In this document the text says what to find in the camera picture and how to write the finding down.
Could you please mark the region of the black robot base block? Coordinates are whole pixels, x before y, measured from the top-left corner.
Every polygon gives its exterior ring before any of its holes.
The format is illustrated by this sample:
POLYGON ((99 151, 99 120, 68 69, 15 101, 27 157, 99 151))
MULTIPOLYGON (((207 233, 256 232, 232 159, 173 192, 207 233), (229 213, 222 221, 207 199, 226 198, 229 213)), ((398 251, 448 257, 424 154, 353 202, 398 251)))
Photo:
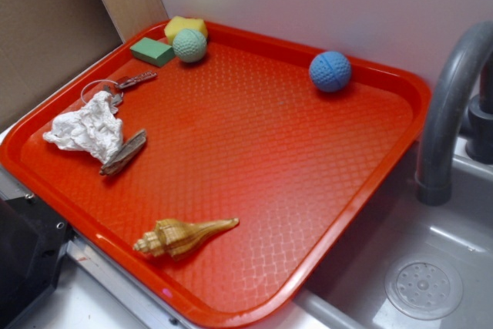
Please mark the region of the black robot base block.
POLYGON ((56 290, 71 232, 37 196, 1 201, 2 328, 13 328, 56 290))

